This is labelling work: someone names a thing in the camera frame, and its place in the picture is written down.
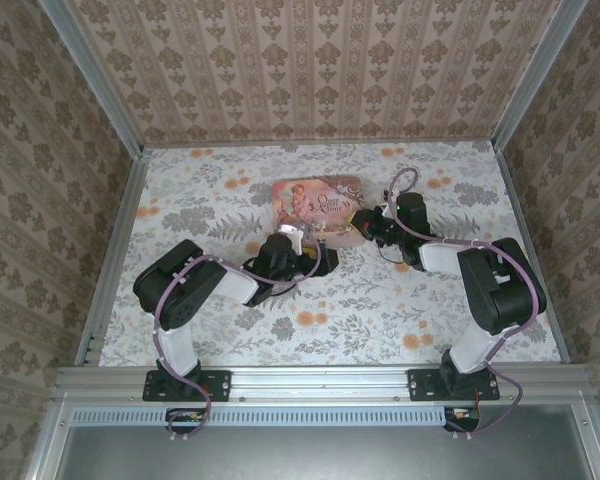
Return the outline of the pink illustrated tin box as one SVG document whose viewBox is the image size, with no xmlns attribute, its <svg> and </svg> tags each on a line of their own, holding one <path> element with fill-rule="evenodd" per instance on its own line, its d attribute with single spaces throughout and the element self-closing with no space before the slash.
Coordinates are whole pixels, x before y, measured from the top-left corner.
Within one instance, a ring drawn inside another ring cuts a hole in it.
<svg viewBox="0 0 600 480">
<path fill-rule="evenodd" d="M 312 225 L 324 222 L 328 233 L 317 236 L 328 248 L 362 245 L 362 235 L 348 222 L 356 210 L 364 208 L 361 180 L 357 176 L 336 175 L 280 181 L 272 186 L 273 218 L 276 226 L 287 224 L 312 234 Z"/>
</svg>

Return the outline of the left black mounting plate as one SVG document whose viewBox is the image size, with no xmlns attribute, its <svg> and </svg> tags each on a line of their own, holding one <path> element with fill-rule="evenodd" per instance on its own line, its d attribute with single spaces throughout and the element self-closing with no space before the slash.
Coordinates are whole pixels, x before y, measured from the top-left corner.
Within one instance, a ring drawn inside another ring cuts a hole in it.
<svg viewBox="0 0 600 480">
<path fill-rule="evenodd" d="M 212 402 L 227 402 L 232 372 L 202 370 L 196 383 Z M 204 396 L 199 391 L 163 370 L 151 370 L 146 374 L 142 399 L 145 402 L 204 402 Z"/>
</svg>

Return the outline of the black mounting plate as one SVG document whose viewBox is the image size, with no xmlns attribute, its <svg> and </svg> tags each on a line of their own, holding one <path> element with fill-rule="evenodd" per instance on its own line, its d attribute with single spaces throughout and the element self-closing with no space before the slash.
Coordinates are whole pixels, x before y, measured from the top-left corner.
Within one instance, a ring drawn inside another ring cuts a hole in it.
<svg viewBox="0 0 600 480">
<path fill-rule="evenodd" d="M 212 402 L 227 402 L 232 372 L 202 370 L 196 383 Z M 146 374 L 142 399 L 145 402 L 204 402 L 204 396 L 199 391 L 163 370 L 151 370 Z"/>
<path fill-rule="evenodd" d="M 441 368 L 407 371 L 410 400 L 471 401 L 499 400 L 499 385 L 494 374 L 483 369 L 472 374 L 443 374 Z"/>
</svg>

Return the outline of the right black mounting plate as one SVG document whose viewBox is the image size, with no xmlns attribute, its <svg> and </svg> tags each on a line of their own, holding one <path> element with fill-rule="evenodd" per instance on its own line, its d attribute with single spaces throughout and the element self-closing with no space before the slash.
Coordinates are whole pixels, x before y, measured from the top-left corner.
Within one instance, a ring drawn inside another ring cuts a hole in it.
<svg viewBox="0 0 600 480">
<path fill-rule="evenodd" d="M 410 400 L 471 401 L 499 400 L 499 385 L 494 374 L 483 369 L 472 374 L 443 374 L 441 368 L 407 371 Z"/>
</svg>

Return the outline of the grey metal panel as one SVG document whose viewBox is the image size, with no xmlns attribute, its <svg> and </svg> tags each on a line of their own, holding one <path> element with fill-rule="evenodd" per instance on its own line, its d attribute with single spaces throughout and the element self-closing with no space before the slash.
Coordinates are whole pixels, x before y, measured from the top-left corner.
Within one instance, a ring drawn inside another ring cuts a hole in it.
<svg viewBox="0 0 600 480">
<path fill-rule="evenodd" d="M 600 480 L 600 413 L 518 408 L 478 435 L 436 426 L 79 426 L 49 413 L 26 480 Z"/>
</svg>

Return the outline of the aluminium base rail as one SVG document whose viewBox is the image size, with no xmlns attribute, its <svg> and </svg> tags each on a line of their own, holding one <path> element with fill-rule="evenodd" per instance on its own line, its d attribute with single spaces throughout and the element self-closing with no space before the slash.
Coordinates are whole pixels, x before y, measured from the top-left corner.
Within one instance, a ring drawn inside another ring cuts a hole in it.
<svg viewBox="0 0 600 480">
<path fill-rule="evenodd" d="M 423 365 L 238 367 L 229 403 L 238 405 L 406 404 L 411 370 Z M 494 369 L 519 383 L 523 405 L 568 404 L 594 397 L 586 368 L 559 363 L 504 363 Z M 139 406 L 149 367 L 66 367 L 58 371 L 52 404 Z"/>
</svg>

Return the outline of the aluminium side rail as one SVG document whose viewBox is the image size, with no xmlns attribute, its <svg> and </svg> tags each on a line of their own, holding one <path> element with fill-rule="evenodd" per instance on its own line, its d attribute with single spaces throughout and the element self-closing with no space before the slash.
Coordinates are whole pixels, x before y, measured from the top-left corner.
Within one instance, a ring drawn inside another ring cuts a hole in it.
<svg viewBox="0 0 600 480">
<path fill-rule="evenodd" d="M 77 349 L 74 361 L 76 367 L 97 367 L 99 365 L 149 162 L 150 150 L 147 149 L 142 150 L 139 158 L 132 162 Z"/>
<path fill-rule="evenodd" d="M 557 316 L 556 316 L 556 312 L 555 312 L 555 309 L 554 309 L 554 306 L 553 306 L 553 303 L 551 300 L 549 288 L 545 281 L 543 271 L 542 271 L 541 265 L 539 263 L 539 259 L 538 259 L 538 256 L 537 256 L 537 253 L 536 253 L 536 250 L 535 250 L 535 247 L 534 247 L 531 235 L 530 235 L 530 231 L 529 231 L 526 219 L 524 217 L 524 212 L 523 212 L 520 200 L 518 198 L 517 191 L 516 191 L 516 188 L 514 185 L 514 181 L 512 179 L 511 173 L 509 171 L 504 153 L 496 146 L 493 147 L 493 150 L 494 150 L 494 155 L 496 157 L 497 164 L 500 169 L 500 173 L 501 173 L 504 185 L 506 187 L 507 195 L 509 197 L 509 201 L 511 203 L 512 210 L 513 210 L 515 218 L 516 218 L 516 222 L 517 222 L 520 234 L 521 234 L 521 238 L 522 238 L 524 247 L 527 252 L 528 261 L 529 261 L 531 267 L 534 269 L 534 272 L 536 273 L 537 278 L 540 282 L 540 285 L 542 286 L 542 288 L 545 292 L 545 295 L 546 295 L 546 299 L 547 299 L 546 316 L 547 316 L 547 319 L 549 322 L 549 326 L 551 327 L 551 332 L 552 332 L 553 338 L 556 342 L 556 347 L 557 347 L 557 350 L 560 355 L 560 361 L 562 363 L 570 363 L 571 357 L 568 352 L 566 342 L 564 340 L 564 336 L 562 334 L 561 327 L 560 327 L 560 324 L 559 324 Z"/>
</svg>

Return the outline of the aluminium frame post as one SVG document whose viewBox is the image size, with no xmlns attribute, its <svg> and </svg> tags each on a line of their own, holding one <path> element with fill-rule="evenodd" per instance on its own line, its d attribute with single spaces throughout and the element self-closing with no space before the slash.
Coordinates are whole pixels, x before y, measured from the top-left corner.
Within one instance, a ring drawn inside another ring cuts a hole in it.
<svg viewBox="0 0 600 480">
<path fill-rule="evenodd" d="M 502 152 L 511 140 L 587 2 L 588 0 L 560 0 L 491 137 L 496 152 Z"/>
<path fill-rule="evenodd" d="M 39 0 L 75 64 L 93 91 L 131 158 L 141 158 L 144 142 L 121 96 L 108 78 L 88 37 L 65 0 Z"/>
</svg>

